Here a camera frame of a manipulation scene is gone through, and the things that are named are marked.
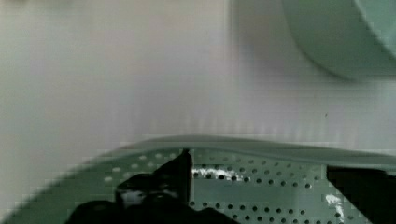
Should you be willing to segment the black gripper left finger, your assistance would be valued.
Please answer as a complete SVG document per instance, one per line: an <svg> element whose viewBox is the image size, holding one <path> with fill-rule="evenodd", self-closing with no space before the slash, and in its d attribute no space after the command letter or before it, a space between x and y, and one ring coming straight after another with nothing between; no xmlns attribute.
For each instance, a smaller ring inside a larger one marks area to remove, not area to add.
<svg viewBox="0 0 396 224"><path fill-rule="evenodd" d="M155 171L117 185L112 202L80 204L64 224L239 224L213 208L189 206L191 170L192 157L185 148Z"/></svg>

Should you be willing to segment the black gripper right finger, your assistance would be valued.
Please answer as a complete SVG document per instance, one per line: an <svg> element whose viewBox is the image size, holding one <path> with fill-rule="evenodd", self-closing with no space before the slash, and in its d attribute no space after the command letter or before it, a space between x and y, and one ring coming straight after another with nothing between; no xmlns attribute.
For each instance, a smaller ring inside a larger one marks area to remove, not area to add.
<svg viewBox="0 0 396 224"><path fill-rule="evenodd" d="M373 224L395 224L395 176L367 168L328 166L326 178Z"/></svg>

